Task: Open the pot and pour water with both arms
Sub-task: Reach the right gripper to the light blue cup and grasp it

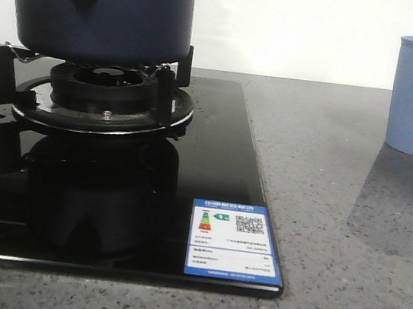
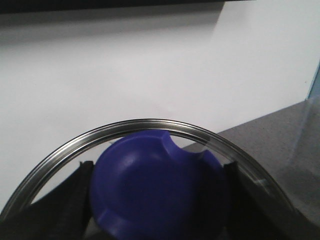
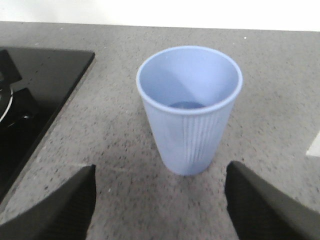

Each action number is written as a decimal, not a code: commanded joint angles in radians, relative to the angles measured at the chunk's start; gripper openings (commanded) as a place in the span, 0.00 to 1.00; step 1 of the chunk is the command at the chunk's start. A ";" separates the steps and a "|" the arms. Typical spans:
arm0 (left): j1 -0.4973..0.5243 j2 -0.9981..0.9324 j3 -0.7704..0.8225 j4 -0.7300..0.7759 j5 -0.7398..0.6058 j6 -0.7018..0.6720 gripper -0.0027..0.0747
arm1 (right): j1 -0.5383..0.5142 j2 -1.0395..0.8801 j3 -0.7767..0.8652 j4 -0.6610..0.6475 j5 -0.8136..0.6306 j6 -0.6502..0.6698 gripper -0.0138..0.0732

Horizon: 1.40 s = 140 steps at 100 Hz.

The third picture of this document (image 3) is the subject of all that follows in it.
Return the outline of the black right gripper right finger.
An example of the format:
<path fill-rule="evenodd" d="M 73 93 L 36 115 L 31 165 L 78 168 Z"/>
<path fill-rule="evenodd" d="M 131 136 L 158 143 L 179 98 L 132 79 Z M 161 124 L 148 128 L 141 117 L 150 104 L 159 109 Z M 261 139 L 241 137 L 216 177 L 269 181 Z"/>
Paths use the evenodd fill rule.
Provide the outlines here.
<path fill-rule="evenodd" d="M 239 161 L 226 168 L 227 212 L 241 240 L 318 240 L 320 214 Z"/>

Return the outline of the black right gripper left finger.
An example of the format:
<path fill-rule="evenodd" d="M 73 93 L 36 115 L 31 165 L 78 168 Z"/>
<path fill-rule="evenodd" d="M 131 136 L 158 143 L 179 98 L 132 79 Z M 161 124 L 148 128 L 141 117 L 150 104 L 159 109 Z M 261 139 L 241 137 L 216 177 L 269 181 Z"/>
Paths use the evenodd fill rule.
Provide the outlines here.
<path fill-rule="evenodd" d="M 96 166 L 82 167 L 48 197 L 0 226 L 2 240 L 84 240 L 96 206 Z"/>

